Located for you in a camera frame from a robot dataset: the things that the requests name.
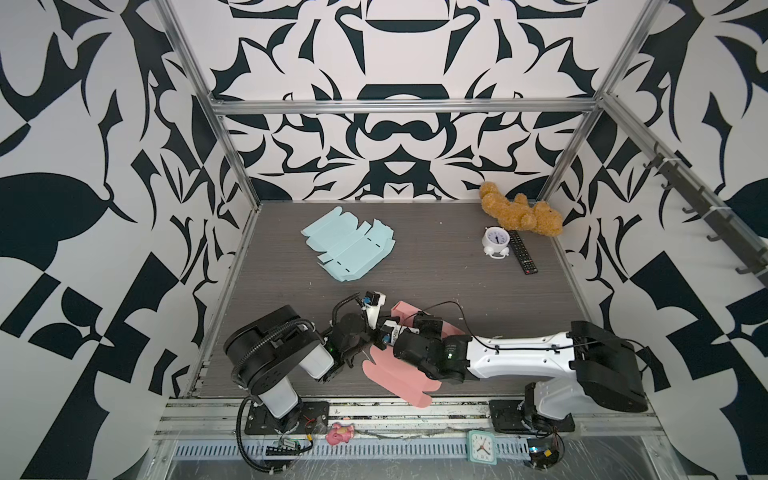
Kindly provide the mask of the pink paper box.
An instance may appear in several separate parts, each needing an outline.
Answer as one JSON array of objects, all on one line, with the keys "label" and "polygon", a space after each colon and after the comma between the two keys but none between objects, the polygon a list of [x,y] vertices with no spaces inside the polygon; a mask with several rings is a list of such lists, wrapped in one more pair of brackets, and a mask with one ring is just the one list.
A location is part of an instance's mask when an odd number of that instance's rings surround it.
[{"label": "pink paper box", "polygon": [[431,393],[438,391],[442,386],[441,381],[432,380],[416,367],[395,358],[390,346],[384,350],[371,346],[368,356],[362,363],[364,374],[411,406],[430,406]]}]

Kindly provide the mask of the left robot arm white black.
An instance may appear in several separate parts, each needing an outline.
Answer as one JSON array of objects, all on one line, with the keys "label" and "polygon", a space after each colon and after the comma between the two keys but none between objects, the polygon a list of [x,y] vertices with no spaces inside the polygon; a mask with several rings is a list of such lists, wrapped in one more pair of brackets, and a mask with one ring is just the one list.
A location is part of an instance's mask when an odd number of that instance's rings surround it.
[{"label": "left robot arm white black", "polygon": [[301,399],[289,374],[301,368],[324,383],[352,367],[354,357],[373,341],[382,300],[378,294],[342,300],[324,330],[289,305],[236,330],[224,344],[232,381],[275,420],[296,417]]}]

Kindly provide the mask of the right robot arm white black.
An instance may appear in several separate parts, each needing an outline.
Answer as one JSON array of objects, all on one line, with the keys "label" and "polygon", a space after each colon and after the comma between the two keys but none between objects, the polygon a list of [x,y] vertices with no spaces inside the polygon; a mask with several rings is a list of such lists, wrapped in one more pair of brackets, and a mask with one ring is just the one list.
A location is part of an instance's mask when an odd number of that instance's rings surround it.
[{"label": "right robot arm white black", "polygon": [[424,312],[413,324],[381,319],[374,344],[428,379],[461,384],[533,377],[533,414],[563,420],[593,408],[643,413],[648,408],[632,343],[586,321],[566,332],[526,339],[446,335],[447,322]]}]

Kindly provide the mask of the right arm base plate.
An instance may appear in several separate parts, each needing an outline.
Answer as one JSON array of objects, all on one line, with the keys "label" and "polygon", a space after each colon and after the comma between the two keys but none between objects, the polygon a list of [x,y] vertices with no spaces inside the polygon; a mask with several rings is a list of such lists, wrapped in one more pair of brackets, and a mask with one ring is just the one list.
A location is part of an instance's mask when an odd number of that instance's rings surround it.
[{"label": "right arm base plate", "polygon": [[544,435],[576,430],[571,414],[561,420],[550,419],[525,400],[491,400],[488,406],[493,429],[498,433]]}]

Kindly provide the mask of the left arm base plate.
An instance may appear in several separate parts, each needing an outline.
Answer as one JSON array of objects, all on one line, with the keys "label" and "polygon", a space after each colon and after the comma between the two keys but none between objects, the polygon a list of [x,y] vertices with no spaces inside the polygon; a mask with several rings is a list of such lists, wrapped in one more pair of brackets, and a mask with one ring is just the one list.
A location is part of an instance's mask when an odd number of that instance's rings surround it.
[{"label": "left arm base plate", "polygon": [[278,419],[263,405],[251,405],[245,415],[246,435],[302,434],[307,424],[323,424],[329,415],[330,404],[325,401],[299,403]]}]

